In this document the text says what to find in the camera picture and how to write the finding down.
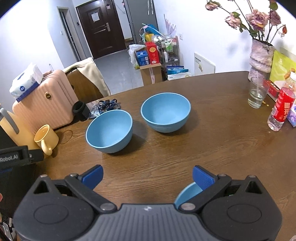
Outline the blue bowl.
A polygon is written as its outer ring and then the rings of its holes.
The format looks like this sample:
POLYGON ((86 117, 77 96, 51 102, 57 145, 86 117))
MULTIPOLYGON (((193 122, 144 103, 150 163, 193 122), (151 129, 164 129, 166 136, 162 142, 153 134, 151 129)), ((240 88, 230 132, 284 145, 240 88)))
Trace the blue bowl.
POLYGON ((183 203, 187 202, 189 199, 201 193, 203 190, 195 183, 191 183, 186 186, 175 199, 174 205, 176 209, 180 207, 183 203))
POLYGON ((110 110, 91 122, 86 130, 86 141, 91 147, 112 154, 128 145, 132 132, 132 116, 121 109, 110 110))
POLYGON ((153 130, 172 133, 187 122, 191 112, 189 100, 178 93, 163 92, 146 99, 140 113, 153 130))

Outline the yellow mug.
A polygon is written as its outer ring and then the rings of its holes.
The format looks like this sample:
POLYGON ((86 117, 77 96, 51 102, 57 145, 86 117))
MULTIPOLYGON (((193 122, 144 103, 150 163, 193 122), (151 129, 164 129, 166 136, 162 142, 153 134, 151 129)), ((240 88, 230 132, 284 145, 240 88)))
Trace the yellow mug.
POLYGON ((36 132, 34 142, 42 149, 45 155, 51 156, 56 148, 59 137, 49 125, 43 125, 36 132))

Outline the pink suitcase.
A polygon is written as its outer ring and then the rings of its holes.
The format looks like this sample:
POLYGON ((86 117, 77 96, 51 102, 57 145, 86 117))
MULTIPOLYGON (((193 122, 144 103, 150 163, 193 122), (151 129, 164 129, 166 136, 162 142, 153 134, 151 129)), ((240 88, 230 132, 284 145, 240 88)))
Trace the pink suitcase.
POLYGON ((12 110, 32 133, 36 133, 43 125, 55 130, 70 124, 74 119, 72 107, 77 101, 66 74, 55 70, 22 101, 16 101, 12 110))

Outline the black cup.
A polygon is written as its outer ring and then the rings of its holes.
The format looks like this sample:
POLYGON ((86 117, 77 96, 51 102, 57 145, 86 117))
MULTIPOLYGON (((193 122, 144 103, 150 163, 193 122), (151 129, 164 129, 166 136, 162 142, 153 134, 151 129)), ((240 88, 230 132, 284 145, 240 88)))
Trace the black cup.
POLYGON ((78 117, 80 121, 86 121, 89 117, 90 110, 82 101, 77 101, 72 107, 73 115, 78 117))

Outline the white tissue pack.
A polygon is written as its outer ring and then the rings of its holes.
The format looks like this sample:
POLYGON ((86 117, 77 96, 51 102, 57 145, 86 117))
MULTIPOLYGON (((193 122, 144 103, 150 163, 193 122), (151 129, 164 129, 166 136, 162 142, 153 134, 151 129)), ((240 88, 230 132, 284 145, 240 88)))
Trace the white tissue pack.
POLYGON ((31 65, 12 81, 10 94, 20 102, 41 84, 42 79, 43 74, 37 65, 31 65))

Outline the red label water bottle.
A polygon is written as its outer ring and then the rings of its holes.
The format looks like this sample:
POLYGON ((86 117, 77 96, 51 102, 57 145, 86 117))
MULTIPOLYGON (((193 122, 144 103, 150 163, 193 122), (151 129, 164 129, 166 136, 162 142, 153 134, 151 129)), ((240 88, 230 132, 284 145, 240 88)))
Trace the red label water bottle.
POLYGON ((288 113, 295 101, 295 93, 287 87, 282 87, 267 124, 275 132, 279 131, 287 119, 288 113))

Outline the purple tissue pack far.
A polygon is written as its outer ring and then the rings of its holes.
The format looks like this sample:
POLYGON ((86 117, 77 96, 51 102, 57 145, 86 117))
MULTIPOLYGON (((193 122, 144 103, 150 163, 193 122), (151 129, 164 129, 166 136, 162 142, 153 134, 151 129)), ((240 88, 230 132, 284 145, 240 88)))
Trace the purple tissue pack far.
POLYGON ((296 104, 293 104, 293 106, 290 109, 290 112, 288 113, 287 120, 292 125, 293 128, 296 127, 296 104))

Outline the drinking glass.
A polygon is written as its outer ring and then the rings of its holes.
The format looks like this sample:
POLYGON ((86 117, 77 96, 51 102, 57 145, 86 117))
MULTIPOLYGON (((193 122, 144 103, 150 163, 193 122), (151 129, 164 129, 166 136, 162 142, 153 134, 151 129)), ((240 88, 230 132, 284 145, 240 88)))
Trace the drinking glass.
POLYGON ((265 79, 251 77, 248 96, 248 104, 255 109, 261 107, 267 93, 269 91, 269 83, 265 79))

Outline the beige cloth on chair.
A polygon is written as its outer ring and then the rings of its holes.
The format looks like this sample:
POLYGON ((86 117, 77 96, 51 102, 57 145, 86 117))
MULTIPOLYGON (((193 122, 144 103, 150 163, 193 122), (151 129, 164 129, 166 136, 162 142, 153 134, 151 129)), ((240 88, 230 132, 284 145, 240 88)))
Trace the beige cloth on chair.
POLYGON ((103 75, 92 57, 73 63, 72 65, 64 68, 63 71, 67 74, 74 69, 77 69, 84 77, 91 81, 98 88, 103 97, 111 95, 111 92, 104 81, 103 75))

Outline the red carton box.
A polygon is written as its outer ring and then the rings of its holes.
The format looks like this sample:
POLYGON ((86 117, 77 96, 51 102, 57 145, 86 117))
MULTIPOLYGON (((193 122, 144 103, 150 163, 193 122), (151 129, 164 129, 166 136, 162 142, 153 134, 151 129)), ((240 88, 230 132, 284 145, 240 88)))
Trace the red carton box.
POLYGON ((150 64, 160 63, 157 45, 154 42, 145 42, 145 46, 149 56, 150 64))

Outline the flower vase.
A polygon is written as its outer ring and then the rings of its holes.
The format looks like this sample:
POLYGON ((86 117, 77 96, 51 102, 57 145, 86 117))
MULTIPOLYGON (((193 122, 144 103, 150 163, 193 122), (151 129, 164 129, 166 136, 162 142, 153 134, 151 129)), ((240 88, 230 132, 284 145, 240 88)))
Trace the flower vase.
POLYGON ((273 45, 265 44, 259 40, 252 40, 249 64, 251 66, 248 79, 258 77, 267 79, 271 73, 273 55, 275 48, 273 45))

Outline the blue carton box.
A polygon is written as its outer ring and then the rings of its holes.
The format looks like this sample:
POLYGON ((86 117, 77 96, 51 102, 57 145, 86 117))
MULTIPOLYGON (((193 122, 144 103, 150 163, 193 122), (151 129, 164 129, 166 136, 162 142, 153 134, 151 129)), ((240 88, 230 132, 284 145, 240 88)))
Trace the blue carton box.
POLYGON ((149 65, 149 56, 146 50, 136 51, 136 58, 139 66, 149 65))

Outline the green snack box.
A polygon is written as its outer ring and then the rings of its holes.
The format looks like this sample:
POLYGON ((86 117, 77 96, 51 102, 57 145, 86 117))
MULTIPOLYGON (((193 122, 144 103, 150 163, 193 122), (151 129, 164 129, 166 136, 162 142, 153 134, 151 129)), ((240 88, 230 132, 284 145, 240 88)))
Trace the green snack box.
POLYGON ((273 83, 288 79, 291 69, 295 70, 295 61, 275 50, 271 66, 270 81, 273 83))

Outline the dried pink flowers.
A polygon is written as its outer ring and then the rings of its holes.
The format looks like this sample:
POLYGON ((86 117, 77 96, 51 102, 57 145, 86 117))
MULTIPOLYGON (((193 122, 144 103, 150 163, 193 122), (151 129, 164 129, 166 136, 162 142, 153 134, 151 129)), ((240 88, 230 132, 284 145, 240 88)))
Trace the dried pink flowers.
POLYGON ((207 1, 205 8, 208 11, 221 9, 228 15, 225 18, 225 23, 233 29, 238 29, 241 33, 247 31, 254 40, 258 40, 270 46, 275 36, 271 37, 271 31, 284 37, 287 34, 287 26, 281 22, 280 15, 277 13, 278 3, 269 1, 269 12, 266 14, 255 9, 251 1, 247 1, 250 8, 250 13, 244 14, 239 7, 237 1, 232 1, 236 7, 236 11, 228 11, 217 1, 207 1))

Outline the grey refrigerator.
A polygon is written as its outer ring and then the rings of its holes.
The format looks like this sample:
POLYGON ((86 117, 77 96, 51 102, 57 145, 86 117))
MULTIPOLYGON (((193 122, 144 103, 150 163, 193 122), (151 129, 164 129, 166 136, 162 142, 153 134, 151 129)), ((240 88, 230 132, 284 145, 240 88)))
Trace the grey refrigerator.
POLYGON ((140 44, 140 29, 143 24, 152 24, 158 30, 154 1, 127 0, 124 3, 133 41, 135 44, 140 44))

